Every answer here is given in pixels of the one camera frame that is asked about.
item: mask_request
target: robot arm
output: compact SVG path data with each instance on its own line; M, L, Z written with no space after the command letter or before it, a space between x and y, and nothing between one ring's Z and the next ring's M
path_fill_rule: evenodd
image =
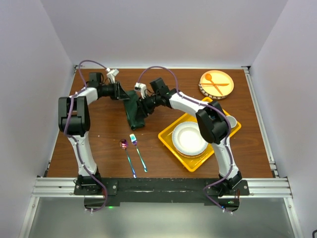
M242 176L234 162L229 138L226 140L229 128L223 116L207 107L206 102L191 98L182 92L178 94L175 89L169 90L161 78L151 82L150 85L155 94L139 99L137 117L146 118L149 114L152 114L154 108L159 105L181 110L196 117L201 136L205 141L210 143L214 149L219 165L220 178L225 177L232 166L232 170L224 181L224 184L229 189L234 188L241 181ZM143 89L143 91L146 90L146 88L140 84L136 85L135 88ZM209 104L223 113L217 101L213 101Z
M112 76L117 75L117 70L113 73L114 69L109 71ZM120 83L114 80L114 76L110 78L110 83L105 85L102 84L102 74L101 73L90 73L87 89L81 90L81 93L74 98L74 108L72 116L69 121L69 126L67 129L67 134L74 137L79 144L78 151L80 157L84 162L86 168L93 175L98 175L98 167L95 163L89 144L89 129L90 129L90 117L88 111L88 105L92 102L98 100L100 97L110 96L113 100L119 99L129 99L129 96L121 88ZM71 97L61 97L58 100L58 126L59 130L64 132L67 117L70 107ZM78 175L82 177L89 177L88 172L83 168L82 163L79 160L78 151L74 139L69 137L76 160L78 163Z

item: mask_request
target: wooden surface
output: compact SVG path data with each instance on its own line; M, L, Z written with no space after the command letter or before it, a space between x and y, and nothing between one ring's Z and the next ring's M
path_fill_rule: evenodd
M101 69L84 69L88 79L89 72ZM116 80L128 91L133 90L142 69L121 69ZM198 82L208 69L174 69L179 80L179 88L188 96L201 100L204 95L198 89ZM250 91L243 70L222 70L234 81L234 90L228 98L220 101L221 106L242 124L242 128L230 139L235 162L245 178L271 178L261 132L256 118ZM146 83L162 77L170 89L175 87L174 78L162 69L149 70L141 82ZM76 73L71 94L82 88L83 82ZM119 148L119 140L129 140L130 129L122 101L101 98L89 106L91 128L89 140L94 159L103 177L132 177L125 152ZM128 148L138 177L150 178L217 178L218 164L212 155L195 172L187 171L182 164L163 146L158 133L178 119L183 112L166 107L158 107L145 119L144 128L134 131L138 147L148 167L143 171L142 164L134 146ZM53 158L48 172L49 177L76 177L77 162L68 139L59 133Z

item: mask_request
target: orange utensil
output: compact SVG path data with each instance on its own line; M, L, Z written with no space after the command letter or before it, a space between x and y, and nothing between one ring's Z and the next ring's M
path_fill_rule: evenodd
M212 81L212 76L211 76L210 73L207 73L207 74L205 75L205 79L208 80L208 81L210 81L210 82L213 84L214 88L217 89L217 91L223 96L222 92L219 90L219 88L217 87L217 85Z
M217 86L228 86L229 83L201 83L201 85L210 85L210 86L214 86L214 85L217 85Z

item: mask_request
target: green cloth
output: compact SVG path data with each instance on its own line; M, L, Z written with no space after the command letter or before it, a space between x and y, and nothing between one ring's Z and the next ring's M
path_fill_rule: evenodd
M136 120L136 115L138 112L137 101L139 96L134 90L128 91L129 100L124 100L125 113L127 114L127 120L132 130L142 128L145 126L144 118Z

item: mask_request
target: white enclosure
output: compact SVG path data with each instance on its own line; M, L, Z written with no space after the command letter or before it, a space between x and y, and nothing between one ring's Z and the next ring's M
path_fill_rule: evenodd
M305 237L314 206L315 0L7 0L0 2L0 236L17 237L57 134L73 65L241 67L251 76Z

